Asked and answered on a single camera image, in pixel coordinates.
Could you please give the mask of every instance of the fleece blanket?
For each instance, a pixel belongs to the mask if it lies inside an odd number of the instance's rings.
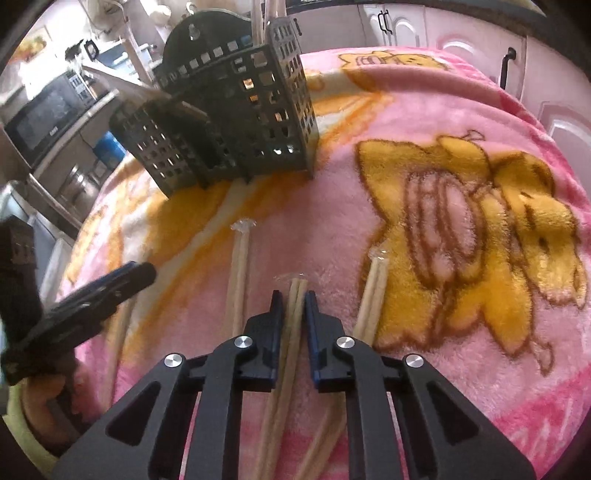
[[[542,477],[591,405],[591,206],[576,176],[535,118],[457,57],[361,48],[302,62],[321,134],[313,180],[278,173],[167,199],[128,157],[104,185],[62,295],[129,260],[158,270],[133,309],[115,398],[168,353],[225,340],[230,226],[250,218],[246,318],[302,274],[350,332],[380,245],[390,266],[375,349],[424,355]],[[77,349],[87,414],[120,316]],[[277,479],[294,475],[326,405],[306,355]],[[266,398],[245,396],[241,479],[251,480]],[[347,456],[345,435],[323,478],[347,478]]]

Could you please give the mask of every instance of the wooden stick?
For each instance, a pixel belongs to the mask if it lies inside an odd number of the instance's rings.
[[[269,445],[269,438],[271,437],[271,429],[273,424],[273,418],[277,410],[277,403],[279,400],[279,392],[281,384],[283,382],[285,372],[285,361],[287,359],[288,343],[290,338],[290,332],[292,330],[292,322],[294,319],[294,311],[296,309],[296,300],[300,280],[294,278],[291,281],[290,296],[287,300],[287,311],[285,313],[285,324],[283,331],[281,332],[281,350],[279,356],[279,369],[277,373],[277,385],[271,393],[271,396],[267,399],[265,405],[265,414],[262,421],[261,427],[261,438],[259,439],[258,451],[256,453],[256,461],[254,467],[253,480],[258,480],[262,476],[263,468],[267,460],[267,452]]]
[[[103,412],[109,410],[113,406],[117,369],[119,368],[119,362],[121,361],[121,353],[123,351],[125,337],[127,336],[127,330],[129,329],[131,314],[134,311],[137,300],[137,295],[131,297],[121,306],[119,314],[111,319],[111,322],[113,322],[113,329],[111,330],[112,334],[109,335],[110,341],[107,344],[107,366],[100,395],[100,406]]]
[[[297,359],[300,354],[301,318],[304,311],[304,296],[306,295],[307,288],[308,281],[301,280],[298,285],[297,300],[293,314],[293,327],[290,332],[287,359],[285,360],[285,372],[283,375],[283,382],[280,386],[277,411],[273,418],[267,459],[265,461],[262,476],[257,478],[257,480],[272,480],[275,476],[277,461],[279,460],[279,453],[281,450],[281,441],[283,439],[283,432],[287,421],[287,413],[289,412],[291,403],[291,393],[296,377]]]
[[[382,316],[382,307],[384,306],[384,297],[386,293],[386,286],[388,284],[388,268],[389,261],[387,259],[381,260],[379,263],[378,279],[375,284],[374,294],[372,296],[372,304],[368,314],[368,324],[362,340],[368,345],[373,345],[375,335],[378,330],[379,319]]]
[[[262,17],[261,1],[252,0],[251,3],[251,24],[252,24],[252,46],[258,47],[265,43],[264,27],[265,24]]]
[[[251,237],[250,228],[241,232],[238,250],[238,268],[236,270],[236,290],[234,291],[234,316],[232,336],[240,335],[244,330],[244,292],[246,289],[246,271],[248,266],[248,244]]]
[[[384,303],[388,265],[389,262],[386,259],[379,257],[372,259],[359,307],[357,324],[353,329],[353,336],[369,345],[374,342]],[[345,425],[345,402],[342,395],[335,395],[306,451],[294,480],[316,480],[322,474],[336,443],[345,430]]]
[[[300,463],[294,480],[307,480],[308,478],[312,478],[310,477],[310,471],[312,469],[316,470],[318,468],[317,465],[326,464],[330,457],[330,453],[334,449],[336,441],[338,440],[337,437],[335,443],[331,445],[328,442],[329,433],[335,430],[335,422],[343,417],[343,413],[345,412],[343,409],[344,406],[345,399],[343,398],[343,394],[335,393],[330,395],[329,403],[326,406],[324,416],[320,421],[320,426],[314,434],[312,443],[306,450],[306,455],[304,455],[304,459]]]
[[[230,264],[230,277],[228,279],[228,292],[226,294],[226,316],[224,317],[223,337],[231,338],[234,323],[234,300],[236,292],[236,283],[238,281],[238,256],[240,254],[240,240],[242,234],[236,230],[234,232],[234,247],[232,249],[232,263]]]
[[[375,282],[378,276],[380,259],[373,257],[371,259],[371,267],[369,268],[369,275],[365,281],[365,288],[363,289],[363,296],[361,297],[361,304],[359,305],[359,313],[357,315],[357,323],[353,327],[353,336],[361,338],[367,325],[369,308],[371,306],[372,298],[374,296]]]

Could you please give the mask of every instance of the gray plastic basket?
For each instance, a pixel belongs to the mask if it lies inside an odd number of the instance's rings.
[[[267,26],[252,46],[251,22],[224,10],[201,11],[170,35],[157,71],[168,104],[124,105],[111,130],[170,195],[178,188],[278,170],[314,171],[316,117],[289,18]],[[178,108],[203,111],[202,121]]]

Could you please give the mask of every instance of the kitchen cabinet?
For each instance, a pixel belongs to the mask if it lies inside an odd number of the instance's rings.
[[[570,60],[529,37],[521,103],[548,135],[591,197],[591,83]]]
[[[368,47],[427,46],[425,7],[385,4],[363,5],[359,8]]]
[[[525,75],[525,38],[467,15],[425,8],[428,47],[457,55],[499,83],[503,57],[517,52],[508,64],[506,91],[520,98]]]
[[[382,47],[390,45],[389,33],[384,28],[383,5],[360,5],[359,13],[365,35],[365,44],[368,47]]]
[[[366,46],[357,5],[313,8],[289,16],[302,53]]]

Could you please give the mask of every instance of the black handle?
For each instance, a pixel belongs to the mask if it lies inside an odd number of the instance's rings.
[[[517,58],[517,51],[509,47],[507,50],[507,55],[503,57],[503,63],[501,66],[501,81],[499,82],[501,88],[505,90],[507,86],[507,72],[509,70],[509,60],[515,60]]]
[[[382,11],[380,10],[380,11],[379,11],[379,13],[378,13],[378,25],[379,25],[379,29],[380,29],[382,32],[384,32],[384,33],[387,33],[387,32],[384,30],[384,28],[382,27],[382,21],[380,20],[380,17],[379,17],[380,15],[383,15],[383,14],[384,14],[384,12],[382,12]]]
[[[300,30],[300,25],[297,22],[297,18],[294,18],[294,23],[295,23],[295,28],[297,30],[297,34],[301,37],[301,30]]]
[[[386,10],[384,12],[384,27],[386,27],[386,32],[393,34],[394,32],[388,28],[388,23],[386,22],[386,15],[389,15],[389,14],[390,14],[390,12],[388,12],[388,10]]]

